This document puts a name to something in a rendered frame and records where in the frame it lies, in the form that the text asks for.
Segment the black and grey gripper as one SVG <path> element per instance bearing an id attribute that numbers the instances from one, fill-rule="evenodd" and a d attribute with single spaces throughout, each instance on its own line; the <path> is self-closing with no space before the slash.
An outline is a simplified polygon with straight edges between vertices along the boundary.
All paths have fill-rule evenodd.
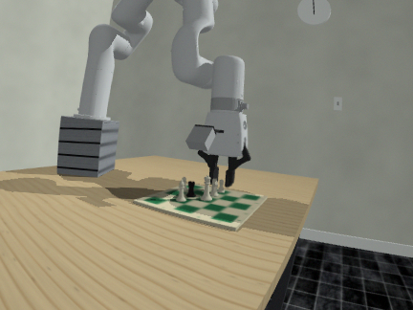
<path id="1" fill-rule="evenodd" d="M 210 112 L 207 112 L 205 125 L 211 125 L 215 129 L 224 130 L 224 133 L 216 133 L 209 150 L 199 150 L 198 155 L 204 158 L 209 167 L 211 185 L 212 179 L 217 179 L 218 183 L 218 157 L 228 157 L 228 170 L 226 171 L 225 181 L 225 187 L 228 188 L 234 183 L 235 169 L 250 160 L 246 115 L 239 111 L 210 110 Z M 243 157 L 237 160 L 237 157 L 240 155 Z"/>

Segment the black rook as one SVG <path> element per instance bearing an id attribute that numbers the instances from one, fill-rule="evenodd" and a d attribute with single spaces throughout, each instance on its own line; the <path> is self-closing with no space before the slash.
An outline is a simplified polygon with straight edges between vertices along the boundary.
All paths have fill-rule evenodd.
<path id="1" fill-rule="evenodd" d="M 188 186 L 189 186 L 189 189 L 188 189 L 188 194 L 186 195 L 186 197 L 189 197 L 189 198 L 194 198 L 194 197 L 196 197 L 196 195 L 194 194 L 194 185 L 195 185 L 195 182 L 193 181 L 188 181 Z"/>

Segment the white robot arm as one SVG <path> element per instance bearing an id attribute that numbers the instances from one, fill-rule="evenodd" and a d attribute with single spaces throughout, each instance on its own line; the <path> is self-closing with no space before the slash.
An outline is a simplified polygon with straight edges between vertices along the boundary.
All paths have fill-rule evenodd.
<path id="1" fill-rule="evenodd" d="M 129 57 L 150 32 L 153 19 L 147 7 L 153 0 L 120 0 L 112 19 L 122 33 L 108 24 L 98 24 L 90 32 L 88 57 L 76 118 L 110 121 L 106 118 L 115 60 Z M 199 33 L 214 27 L 218 0 L 174 0 L 183 6 L 183 25 L 171 46 L 172 69 L 184 83 L 211 89 L 210 110 L 243 112 L 245 63 L 234 55 L 221 55 L 214 62 L 198 57 Z M 128 31 L 127 31 L 128 30 Z M 201 30 L 201 31 L 200 31 Z M 113 51 L 113 53 L 112 53 Z M 213 64 L 214 63 L 214 64 Z M 106 118 L 106 119 L 105 119 Z M 216 132 L 215 132 L 216 131 Z M 195 124 L 186 139 L 189 149 L 208 151 L 216 133 L 214 126 Z"/>

